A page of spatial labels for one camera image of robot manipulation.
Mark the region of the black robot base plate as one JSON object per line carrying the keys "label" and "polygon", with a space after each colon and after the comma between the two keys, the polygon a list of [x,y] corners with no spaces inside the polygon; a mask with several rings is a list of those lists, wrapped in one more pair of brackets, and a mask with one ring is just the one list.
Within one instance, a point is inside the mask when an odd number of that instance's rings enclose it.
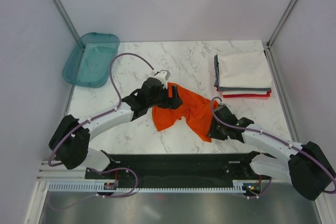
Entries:
{"label": "black robot base plate", "polygon": [[107,170],[129,168],[98,174],[91,170],[86,179],[117,179],[124,186],[227,186],[233,180],[258,181],[259,176],[242,160],[246,153],[231,154],[120,154],[112,155]]}

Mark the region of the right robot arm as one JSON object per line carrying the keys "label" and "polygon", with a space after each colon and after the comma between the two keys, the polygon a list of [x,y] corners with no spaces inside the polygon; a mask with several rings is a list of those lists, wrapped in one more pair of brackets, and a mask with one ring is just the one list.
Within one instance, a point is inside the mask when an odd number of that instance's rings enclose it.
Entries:
{"label": "right robot arm", "polygon": [[212,114],[210,138],[229,138],[259,149],[249,153],[240,166],[245,178],[265,175],[286,182],[312,201],[335,183],[335,171],[319,145],[273,135],[248,118],[238,119],[225,105],[213,109]]}

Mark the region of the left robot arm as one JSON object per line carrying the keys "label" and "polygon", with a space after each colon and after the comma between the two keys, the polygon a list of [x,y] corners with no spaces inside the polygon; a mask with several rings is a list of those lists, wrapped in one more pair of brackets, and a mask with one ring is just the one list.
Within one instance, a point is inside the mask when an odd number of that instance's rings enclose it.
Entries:
{"label": "left robot arm", "polygon": [[91,149],[90,141],[120,124],[138,119],[152,107],[176,110],[182,103],[175,84],[150,77],[141,88],[122,98],[117,105],[96,115],[84,120],[73,115],[65,116],[49,142],[51,157],[58,158],[66,169],[85,166],[103,178],[111,178],[115,173],[115,165],[105,151]]}

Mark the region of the orange t shirt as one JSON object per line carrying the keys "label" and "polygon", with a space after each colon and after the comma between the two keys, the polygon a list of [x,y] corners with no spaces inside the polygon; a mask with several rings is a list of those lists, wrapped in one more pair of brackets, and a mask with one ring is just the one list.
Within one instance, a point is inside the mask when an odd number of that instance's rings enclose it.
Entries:
{"label": "orange t shirt", "polygon": [[168,83],[168,87],[177,87],[177,92],[183,104],[176,110],[163,109],[155,106],[152,109],[152,119],[158,131],[166,130],[174,125],[177,120],[185,118],[188,127],[204,142],[211,142],[208,137],[213,114],[211,109],[218,107],[218,102],[211,101],[194,93],[176,83]]}

